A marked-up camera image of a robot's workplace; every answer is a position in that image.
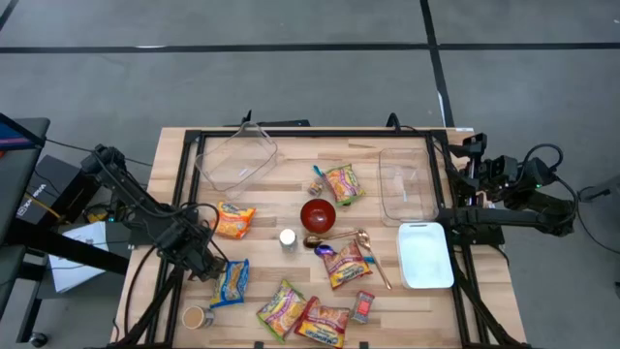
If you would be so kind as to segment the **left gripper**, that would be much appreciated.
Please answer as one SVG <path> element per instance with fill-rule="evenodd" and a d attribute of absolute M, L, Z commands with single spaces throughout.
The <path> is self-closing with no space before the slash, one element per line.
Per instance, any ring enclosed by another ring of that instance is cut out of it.
<path fill-rule="evenodd" d="M 188 281 L 205 282 L 222 274 L 228 259 L 211 255 L 207 245 L 212 238 L 209 228 L 190 224 L 172 224 L 159 235 L 159 256 L 190 270 Z"/>

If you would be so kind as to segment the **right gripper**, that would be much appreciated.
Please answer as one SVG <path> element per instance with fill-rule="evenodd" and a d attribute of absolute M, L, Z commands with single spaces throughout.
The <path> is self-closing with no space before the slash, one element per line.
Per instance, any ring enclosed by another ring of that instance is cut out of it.
<path fill-rule="evenodd" d="M 460 206 L 481 206 L 480 192 L 492 203 L 506 198 L 507 157 L 482 160 L 486 146 L 485 133 L 465 139 L 462 145 L 449 145 L 449 152 L 455 157 L 470 156 L 466 167 L 457 176 L 456 194 Z"/>

